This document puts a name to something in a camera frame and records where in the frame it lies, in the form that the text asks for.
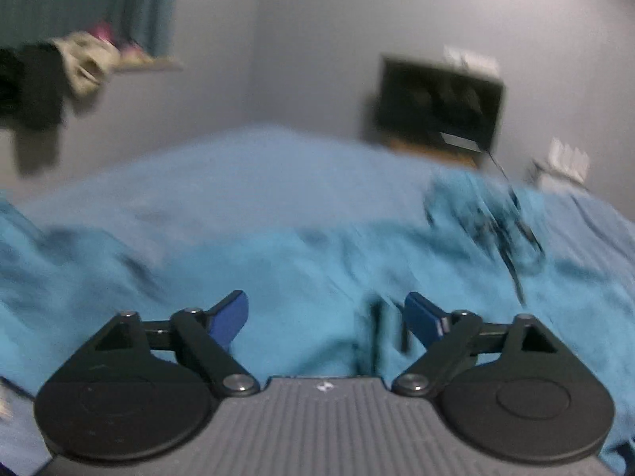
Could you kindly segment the black monitor screen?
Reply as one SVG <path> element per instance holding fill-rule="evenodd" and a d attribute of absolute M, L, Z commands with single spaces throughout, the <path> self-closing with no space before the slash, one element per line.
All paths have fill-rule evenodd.
<path fill-rule="evenodd" d="M 411 143 L 481 154 L 491 150 L 504 95 L 492 76 L 384 56 L 373 121 Z"/>

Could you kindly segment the teal zip jacket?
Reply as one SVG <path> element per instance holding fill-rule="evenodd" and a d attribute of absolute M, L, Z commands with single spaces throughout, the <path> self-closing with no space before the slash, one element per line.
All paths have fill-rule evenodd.
<path fill-rule="evenodd" d="M 235 289 L 250 317 L 233 352 L 259 378 L 348 374 L 372 347 L 396 375 L 411 291 L 490 320 L 535 314 L 615 399 L 603 459 L 633 464 L 633 224 L 584 194 L 455 171 L 331 196 L 111 179 L 3 203 L 1 374 L 38 391 L 121 309 L 164 319 Z"/>

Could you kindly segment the pink item on sill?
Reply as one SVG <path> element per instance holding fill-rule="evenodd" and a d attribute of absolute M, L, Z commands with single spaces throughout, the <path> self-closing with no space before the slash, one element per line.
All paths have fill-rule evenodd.
<path fill-rule="evenodd" d="M 116 36 L 113 27 L 107 21 L 99 21 L 90 29 L 90 33 L 97 39 L 115 46 L 121 56 L 133 56 L 143 52 L 142 47 L 132 39 Z"/>

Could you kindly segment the beige cloth on sill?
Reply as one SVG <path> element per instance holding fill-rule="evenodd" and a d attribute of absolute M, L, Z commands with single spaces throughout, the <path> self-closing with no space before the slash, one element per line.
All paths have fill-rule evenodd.
<path fill-rule="evenodd" d="M 99 91 L 121 60 L 121 54 L 113 44 L 85 31 L 53 38 L 52 43 L 62 56 L 65 77 L 77 99 Z"/>

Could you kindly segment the white wifi router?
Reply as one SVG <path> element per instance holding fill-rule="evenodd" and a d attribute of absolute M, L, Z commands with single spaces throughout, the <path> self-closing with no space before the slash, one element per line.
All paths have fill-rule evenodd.
<path fill-rule="evenodd" d="M 547 153 L 548 168 L 583 185 L 591 165 L 590 156 L 578 147 L 571 147 L 553 138 Z"/>

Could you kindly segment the blue bed blanket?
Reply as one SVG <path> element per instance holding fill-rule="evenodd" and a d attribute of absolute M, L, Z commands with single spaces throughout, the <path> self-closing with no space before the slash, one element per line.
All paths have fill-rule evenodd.
<path fill-rule="evenodd" d="M 449 171 L 490 179 L 508 188 L 529 188 L 475 171 L 450 168 L 387 150 L 313 138 L 280 127 L 253 127 L 230 131 L 148 156 L 59 189 L 23 207 L 89 182 L 116 180 L 148 187 L 151 183 L 219 183 L 228 188 L 245 182 L 275 197 L 294 187 L 316 187 L 325 196 L 349 194 L 357 188 L 390 188 L 400 183 L 428 182 Z M 208 306 L 189 305 L 178 309 Z M 617 408 L 608 387 L 595 372 L 532 313 L 507 320 L 490 320 L 466 308 L 444 308 L 448 313 L 469 311 L 486 322 L 508 324 L 514 317 L 536 317 L 608 390 L 615 418 L 600 453 L 563 465 L 525 465 L 494 458 L 456 436 L 427 400 L 403 397 L 392 382 L 422 357 L 424 346 L 405 327 L 402 305 L 398 316 L 397 349 L 409 356 L 407 366 L 392 377 L 380 373 L 380 350 L 372 347 L 367 367 L 355 365 L 348 374 L 289 375 L 259 378 L 233 352 L 238 335 L 229 344 L 233 359 L 260 384 L 251 397 L 229 397 L 204 428 L 182 445 L 141 461 L 80 461 L 53 455 L 35 421 L 39 390 L 18 388 L 1 374 L 1 470 L 6 475 L 629 475 L 632 466 L 614 470 L 602 456 L 614 427 Z M 82 345 L 94 336 L 104 322 Z M 167 320 L 146 319 L 144 321 Z M 248 298 L 248 317 L 250 299 Z M 77 351 L 65 359 L 67 361 Z"/>

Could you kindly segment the wooden window sill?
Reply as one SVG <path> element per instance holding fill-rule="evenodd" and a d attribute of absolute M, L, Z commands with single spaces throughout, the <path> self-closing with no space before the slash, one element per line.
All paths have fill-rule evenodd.
<path fill-rule="evenodd" d="M 185 68 L 180 59 L 174 57 L 128 57 L 115 66 L 116 73 L 182 71 Z"/>

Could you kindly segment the wooden tv stand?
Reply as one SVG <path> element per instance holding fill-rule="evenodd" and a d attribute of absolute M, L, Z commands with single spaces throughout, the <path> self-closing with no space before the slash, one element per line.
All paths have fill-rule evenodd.
<path fill-rule="evenodd" d="M 479 160 L 464 152 L 458 150 L 444 150 L 425 144 L 409 143 L 397 138 L 390 138 L 385 142 L 385 146 L 395 153 L 404 155 L 420 156 L 445 165 L 459 165 L 463 168 L 477 169 L 479 168 Z"/>

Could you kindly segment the teal window curtain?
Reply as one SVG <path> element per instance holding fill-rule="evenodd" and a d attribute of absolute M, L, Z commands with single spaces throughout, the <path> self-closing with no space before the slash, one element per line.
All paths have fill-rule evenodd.
<path fill-rule="evenodd" d="M 1 45 L 17 47 L 100 24 L 153 56 L 169 52 L 174 0 L 1 0 Z"/>

